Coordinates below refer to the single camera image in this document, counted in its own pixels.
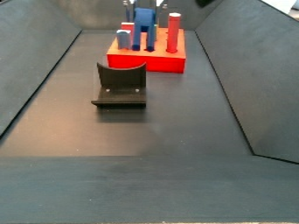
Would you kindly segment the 2 silver gripper finger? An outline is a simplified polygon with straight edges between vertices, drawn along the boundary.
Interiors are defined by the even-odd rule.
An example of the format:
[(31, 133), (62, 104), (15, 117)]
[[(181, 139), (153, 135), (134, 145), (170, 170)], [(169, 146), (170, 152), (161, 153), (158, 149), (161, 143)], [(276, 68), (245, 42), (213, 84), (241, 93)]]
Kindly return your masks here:
[(160, 26), (160, 22), (161, 22), (161, 16), (164, 14), (164, 11), (168, 8), (168, 4), (166, 3), (160, 3), (160, 5), (154, 8), (154, 12), (156, 12), (156, 26)]
[(133, 5), (133, 0), (122, 0), (122, 5), (125, 8), (125, 21), (130, 21), (130, 10), (132, 10), (132, 5)]

